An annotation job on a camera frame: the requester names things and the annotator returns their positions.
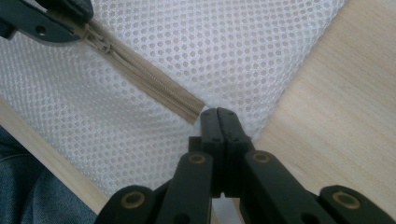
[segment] clamp jaw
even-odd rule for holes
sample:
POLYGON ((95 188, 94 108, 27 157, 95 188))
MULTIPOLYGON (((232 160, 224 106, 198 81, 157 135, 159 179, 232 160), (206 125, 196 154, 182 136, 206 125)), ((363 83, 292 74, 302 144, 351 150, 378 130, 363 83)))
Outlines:
POLYGON ((22 0, 0 0, 0 36, 11 39, 20 31, 39 42, 74 42, 80 36, 61 18, 82 25, 93 17, 90 0, 37 0, 37 3, 47 12, 22 0))
POLYGON ((211 199, 240 198, 245 223, 395 223, 353 189, 308 192, 272 154, 254 149, 234 112, 201 115, 201 137, 191 137, 173 179, 156 190, 116 192, 96 224, 210 223, 211 199))

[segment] blue denim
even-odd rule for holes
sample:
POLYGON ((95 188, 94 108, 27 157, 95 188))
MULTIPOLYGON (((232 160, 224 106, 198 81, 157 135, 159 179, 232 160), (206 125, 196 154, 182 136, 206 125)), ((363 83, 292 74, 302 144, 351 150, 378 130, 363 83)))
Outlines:
POLYGON ((0 223, 93 223, 96 214, 0 127, 0 223))

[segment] white mesh fabric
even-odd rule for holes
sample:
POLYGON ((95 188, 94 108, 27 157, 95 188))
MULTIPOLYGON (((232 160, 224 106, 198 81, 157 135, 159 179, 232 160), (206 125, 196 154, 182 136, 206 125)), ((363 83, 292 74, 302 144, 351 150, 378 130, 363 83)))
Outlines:
MULTIPOLYGON (((95 18, 257 138, 344 0, 95 0, 95 18)), ((82 43, 0 40, 0 94, 106 194, 169 179, 194 129, 82 43)))

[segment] zipper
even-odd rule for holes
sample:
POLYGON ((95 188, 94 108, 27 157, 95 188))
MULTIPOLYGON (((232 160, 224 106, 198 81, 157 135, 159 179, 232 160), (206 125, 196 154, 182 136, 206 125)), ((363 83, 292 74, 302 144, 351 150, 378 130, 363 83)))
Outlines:
POLYGON ((163 71, 91 21, 82 39, 107 58, 141 91, 193 124, 205 104, 163 71))

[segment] wooden surface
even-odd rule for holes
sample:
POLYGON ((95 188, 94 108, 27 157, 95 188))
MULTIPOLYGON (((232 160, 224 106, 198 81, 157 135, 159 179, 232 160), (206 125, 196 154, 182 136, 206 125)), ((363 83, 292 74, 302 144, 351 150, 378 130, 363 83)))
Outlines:
MULTIPOLYGON (((394 0, 350 0, 304 61, 256 144, 274 153, 312 192, 345 185, 394 218, 395 22, 394 0)), ((0 124, 100 211, 106 196, 1 98, 0 124)))

